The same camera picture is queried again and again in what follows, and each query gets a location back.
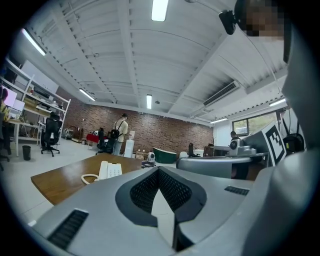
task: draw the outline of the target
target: ceiling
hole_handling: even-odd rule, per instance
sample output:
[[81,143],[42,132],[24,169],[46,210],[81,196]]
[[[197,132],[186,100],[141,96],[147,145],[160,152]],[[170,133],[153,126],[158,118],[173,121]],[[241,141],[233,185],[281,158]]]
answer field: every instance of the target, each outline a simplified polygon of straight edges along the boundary
[[[279,98],[287,74],[283,42],[239,28],[226,34],[218,13],[235,2],[169,0],[166,20],[157,22],[152,0],[52,1],[26,28],[68,79],[61,86],[82,101],[206,123]],[[204,107],[233,81],[237,90]]]

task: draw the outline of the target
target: brick wall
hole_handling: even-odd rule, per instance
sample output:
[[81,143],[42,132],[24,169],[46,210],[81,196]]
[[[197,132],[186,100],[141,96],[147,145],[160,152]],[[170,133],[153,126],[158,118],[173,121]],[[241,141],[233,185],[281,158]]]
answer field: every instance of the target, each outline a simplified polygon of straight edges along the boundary
[[115,121],[123,113],[127,113],[128,130],[135,131],[134,151],[140,149],[148,152],[152,147],[156,147],[179,153],[188,152],[190,142],[194,148],[199,149],[213,143],[212,127],[153,114],[139,114],[136,111],[85,104],[60,87],[56,93],[65,99],[71,99],[63,128],[81,127],[84,129],[84,137],[100,127],[106,134],[112,129]]

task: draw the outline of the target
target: wooden table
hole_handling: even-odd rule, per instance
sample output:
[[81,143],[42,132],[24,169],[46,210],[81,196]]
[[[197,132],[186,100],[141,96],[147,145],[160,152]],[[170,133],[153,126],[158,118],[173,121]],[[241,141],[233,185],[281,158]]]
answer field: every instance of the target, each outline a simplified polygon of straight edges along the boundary
[[[86,186],[81,180],[84,174],[99,175],[101,161],[121,164],[122,173],[141,169],[141,160],[101,153],[31,177],[32,183],[53,205],[56,205]],[[95,177],[87,177],[90,183]]]

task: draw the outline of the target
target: man with backpack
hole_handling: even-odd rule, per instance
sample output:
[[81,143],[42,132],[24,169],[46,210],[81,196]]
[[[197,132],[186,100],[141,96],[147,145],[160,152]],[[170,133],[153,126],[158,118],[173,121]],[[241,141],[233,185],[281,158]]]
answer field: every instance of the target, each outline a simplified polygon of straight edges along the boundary
[[113,155],[119,156],[120,155],[120,149],[122,146],[122,143],[125,140],[125,136],[128,133],[128,123],[126,120],[128,119],[128,115],[124,113],[121,118],[116,121],[113,125],[113,129],[111,130],[111,136],[115,137],[115,142],[113,144]]

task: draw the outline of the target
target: trash can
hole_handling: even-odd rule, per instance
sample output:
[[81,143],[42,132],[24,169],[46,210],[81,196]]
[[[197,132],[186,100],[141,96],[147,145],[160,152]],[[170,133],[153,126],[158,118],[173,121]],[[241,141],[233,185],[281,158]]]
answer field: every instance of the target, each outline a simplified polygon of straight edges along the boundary
[[23,159],[29,161],[31,159],[31,147],[22,146]]

